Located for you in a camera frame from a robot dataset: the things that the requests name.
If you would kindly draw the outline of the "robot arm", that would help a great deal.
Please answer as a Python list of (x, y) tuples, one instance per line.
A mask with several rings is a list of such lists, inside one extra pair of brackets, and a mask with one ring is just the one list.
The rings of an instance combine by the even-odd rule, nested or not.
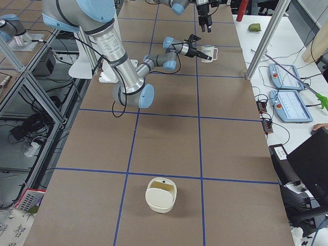
[(118, 79), (113, 97), (123, 106), (150, 107), (155, 91), (151, 84), (145, 82), (146, 76), (155, 67), (175, 70), (180, 54), (212, 60), (212, 57), (193, 47), (192, 42), (199, 40), (199, 37), (192, 34), (184, 41), (166, 37), (163, 41), (165, 54), (147, 55), (141, 64), (134, 67), (114, 29), (114, 1), (43, 1), (42, 8), (43, 21), (47, 26), (69, 32), (82, 30), (95, 40), (100, 54)]
[(198, 14), (198, 23), (201, 27), (202, 32), (205, 30), (210, 33), (212, 31), (212, 15), (215, 13), (210, 13), (211, 7), (217, 7), (220, 5), (218, 1), (209, 1), (209, 0), (171, 0), (171, 1), (145, 1), (150, 5), (159, 5), (163, 4), (172, 9), (176, 15), (182, 15), (185, 9), (190, 5), (194, 4), (196, 6)]

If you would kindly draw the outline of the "person's hand on mouse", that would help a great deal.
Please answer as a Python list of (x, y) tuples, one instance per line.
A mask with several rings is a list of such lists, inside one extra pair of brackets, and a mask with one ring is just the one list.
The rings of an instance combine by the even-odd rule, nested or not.
[(312, 127), (312, 130), (313, 130), (313, 131), (317, 131), (317, 130), (319, 130), (320, 128), (325, 128), (325, 129), (327, 130), (327, 129), (328, 129), (328, 123), (315, 124), (315, 125)]

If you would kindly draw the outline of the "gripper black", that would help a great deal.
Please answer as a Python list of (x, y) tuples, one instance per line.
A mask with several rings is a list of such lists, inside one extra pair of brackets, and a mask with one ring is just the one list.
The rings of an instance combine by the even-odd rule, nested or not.
[(182, 55), (193, 58), (193, 57), (199, 57), (201, 58), (202, 62), (211, 62), (212, 57), (210, 56), (205, 56), (204, 53), (201, 51), (198, 51), (195, 47), (189, 44), (183, 44), (182, 45)]
[(196, 0), (196, 8), (198, 13), (198, 21), (201, 24), (201, 31), (205, 32), (205, 25), (207, 32), (212, 32), (212, 19), (209, 15), (210, 12), (210, 1), (209, 0)]

